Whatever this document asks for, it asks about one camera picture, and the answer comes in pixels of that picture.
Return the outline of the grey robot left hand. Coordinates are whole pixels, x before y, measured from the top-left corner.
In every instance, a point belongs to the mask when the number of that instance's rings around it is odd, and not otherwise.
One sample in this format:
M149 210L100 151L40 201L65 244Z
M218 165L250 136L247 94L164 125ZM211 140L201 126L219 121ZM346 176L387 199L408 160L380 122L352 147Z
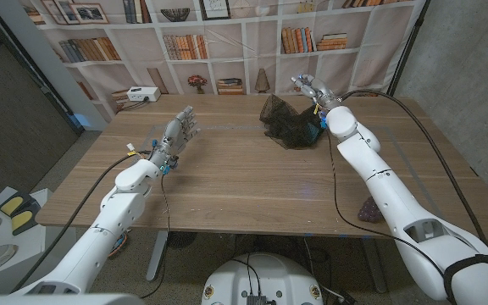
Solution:
M165 127L160 142L152 148L147 158L161 172L175 166L178 155L185 149L186 143L201 131L197 128L192 106L187 106L178 113Z

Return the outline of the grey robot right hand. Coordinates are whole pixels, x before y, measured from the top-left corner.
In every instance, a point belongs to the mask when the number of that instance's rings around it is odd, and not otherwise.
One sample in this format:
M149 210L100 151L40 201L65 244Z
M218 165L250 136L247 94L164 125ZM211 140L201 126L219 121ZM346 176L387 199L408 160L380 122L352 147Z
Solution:
M321 79L312 75L298 75L291 77L291 80L304 96L322 110L330 111L341 106L341 99Z

